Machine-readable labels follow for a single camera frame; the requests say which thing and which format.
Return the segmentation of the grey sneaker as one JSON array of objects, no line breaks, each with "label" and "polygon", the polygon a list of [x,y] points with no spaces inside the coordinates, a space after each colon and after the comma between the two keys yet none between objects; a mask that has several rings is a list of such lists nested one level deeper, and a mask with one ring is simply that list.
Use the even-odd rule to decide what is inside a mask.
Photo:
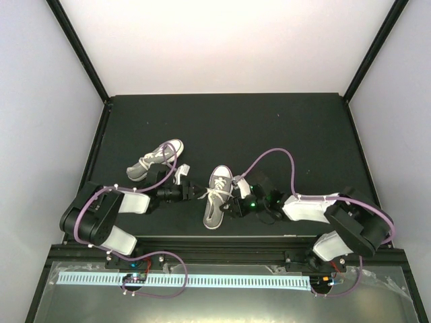
[{"label": "grey sneaker", "polygon": [[179,157],[184,151],[185,145],[180,139],[171,139],[162,143],[152,152],[139,158],[138,162],[127,168],[127,177],[134,181],[140,182],[147,176],[150,166],[153,164],[172,164],[176,157]]},{"label": "grey sneaker", "polygon": [[232,196],[233,175],[229,167],[217,166],[209,178],[206,192],[199,199],[207,198],[203,224],[207,229],[217,229],[221,226],[224,211],[222,205]]}]

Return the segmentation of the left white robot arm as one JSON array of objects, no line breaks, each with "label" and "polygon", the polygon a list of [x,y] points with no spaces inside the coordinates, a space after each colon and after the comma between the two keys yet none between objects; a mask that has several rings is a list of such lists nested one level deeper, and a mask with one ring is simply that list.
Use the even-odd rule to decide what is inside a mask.
[{"label": "left white robot arm", "polygon": [[202,197],[206,189],[187,178],[189,169],[187,164],[177,168],[151,165],[145,183],[150,189],[145,192],[87,182],[62,215],[60,230],[83,244],[117,252],[129,268],[138,268],[145,253],[136,246],[135,236],[115,225],[118,215],[149,214],[162,203]]}]

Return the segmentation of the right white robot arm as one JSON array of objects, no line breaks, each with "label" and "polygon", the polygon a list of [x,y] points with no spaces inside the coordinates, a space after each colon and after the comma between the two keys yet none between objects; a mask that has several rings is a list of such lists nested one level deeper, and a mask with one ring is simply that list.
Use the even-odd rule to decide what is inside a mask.
[{"label": "right white robot arm", "polygon": [[273,222],[308,221],[331,226],[332,230],[319,234],[307,250],[286,257],[294,266],[313,273],[329,271],[332,261],[350,254],[374,256],[395,229],[382,209],[361,201],[353,188],[330,195],[293,195],[278,190],[265,175],[235,177],[233,188],[233,196],[220,206],[231,217],[265,213]]}]

